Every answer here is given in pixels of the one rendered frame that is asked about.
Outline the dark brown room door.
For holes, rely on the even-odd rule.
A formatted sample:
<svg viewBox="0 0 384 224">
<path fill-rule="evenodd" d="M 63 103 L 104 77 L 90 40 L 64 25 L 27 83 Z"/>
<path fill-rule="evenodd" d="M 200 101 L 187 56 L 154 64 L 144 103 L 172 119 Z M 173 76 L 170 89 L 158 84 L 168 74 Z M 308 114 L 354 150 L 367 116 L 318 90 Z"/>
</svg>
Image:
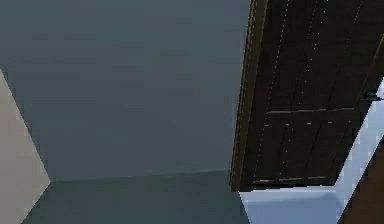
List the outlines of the dark brown room door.
<svg viewBox="0 0 384 224">
<path fill-rule="evenodd" d="M 229 187 L 332 186 L 384 77 L 384 0 L 250 0 Z"/>
</svg>

